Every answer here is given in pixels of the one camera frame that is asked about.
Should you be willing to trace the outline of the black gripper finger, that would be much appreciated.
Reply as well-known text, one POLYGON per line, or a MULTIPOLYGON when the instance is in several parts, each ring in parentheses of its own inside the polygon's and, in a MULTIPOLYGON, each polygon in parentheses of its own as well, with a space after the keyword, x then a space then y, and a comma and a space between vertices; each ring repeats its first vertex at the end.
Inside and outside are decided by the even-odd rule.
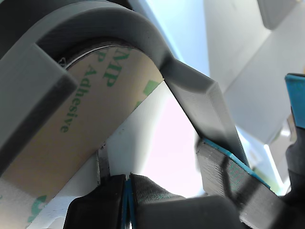
POLYGON ((111 176, 89 194, 74 199, 65 229, 124 229, 127 220, 126 175, 111 176))
POLYGON ((221 196, 184 198, 145 176, 130 174, 126 183, 133 229, 239 229, 234 204, 221 196))

